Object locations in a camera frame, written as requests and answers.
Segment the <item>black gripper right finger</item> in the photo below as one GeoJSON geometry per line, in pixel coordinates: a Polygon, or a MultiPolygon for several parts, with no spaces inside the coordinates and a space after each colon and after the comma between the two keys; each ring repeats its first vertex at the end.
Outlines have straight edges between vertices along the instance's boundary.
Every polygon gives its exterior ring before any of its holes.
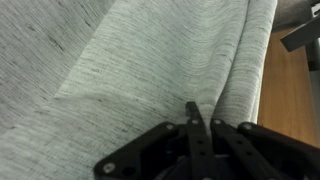
{"type": "Polygon", "coordinates": [[[320,149],[276,131],[242,122],[210,122],[214,151],[238,163],[239,180],[320,180],[320,149]]]}

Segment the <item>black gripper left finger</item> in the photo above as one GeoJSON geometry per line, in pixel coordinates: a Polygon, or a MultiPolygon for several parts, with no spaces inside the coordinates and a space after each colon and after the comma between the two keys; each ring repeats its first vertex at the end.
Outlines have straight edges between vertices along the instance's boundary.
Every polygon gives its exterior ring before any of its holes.
{"type": "Polygon", "coordinates": [[[163,122],[98,161],[94,180],[216,180],[210,138],[194,102],[184,124],[163,122]]]}

